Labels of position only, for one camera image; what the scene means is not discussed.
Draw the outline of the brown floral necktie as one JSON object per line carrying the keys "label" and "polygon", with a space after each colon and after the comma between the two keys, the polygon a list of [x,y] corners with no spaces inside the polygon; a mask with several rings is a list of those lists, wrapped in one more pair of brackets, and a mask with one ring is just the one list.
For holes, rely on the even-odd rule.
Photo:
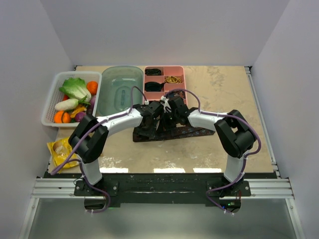
{"label": "brown floral necktie", "polygon": [[173,140],[173,139],[182,139],[187,137],[197,137],[197,136],[208,136],[214,135],[215,131],[200,127],[192,127],[186,126],[185,129],[182,130],[171,130],[172,136],[169,138],[161,138],[160,139],[148,139],[143,141],[136,141],[136,128],[133,130],[133,142],[150,142],[150,141],[164,141],[164,140]]}

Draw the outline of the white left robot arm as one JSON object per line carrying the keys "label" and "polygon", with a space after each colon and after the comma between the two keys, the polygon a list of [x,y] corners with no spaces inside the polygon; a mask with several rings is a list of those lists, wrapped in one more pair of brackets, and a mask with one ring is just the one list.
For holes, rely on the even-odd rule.
{"label": "white left robot arm", "polygon": [[148,105],[137,104],[128,110],[105,117],[84,116],[68,142],[81,159],[81,168],[87,179],[85,188],[91,195],[99,195],[103,191],[98,158],[107,138],[128,128],[144,124],[149,126],[151,121],[163,112],[163,105],[153,101]]}

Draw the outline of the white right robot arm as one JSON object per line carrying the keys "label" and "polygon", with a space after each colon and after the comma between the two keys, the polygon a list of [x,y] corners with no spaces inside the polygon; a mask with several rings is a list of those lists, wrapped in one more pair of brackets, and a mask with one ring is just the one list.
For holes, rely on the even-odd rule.
{"label": "white right robot arm", "polygon": [[239,182],[244,175],[244,169],[249,150],[254,142],[260,142],[255,130],[246,122],[241,113],[232,110],[229,113],[214,113],[201,111],[199,108],[189,109],[180,96],[167,98],[162,96],[166,117],[171,124],[198,127],[216,132],[227,153],[227,164],[224,172],[226,179],[222,190],[232,196],[239,191]]}

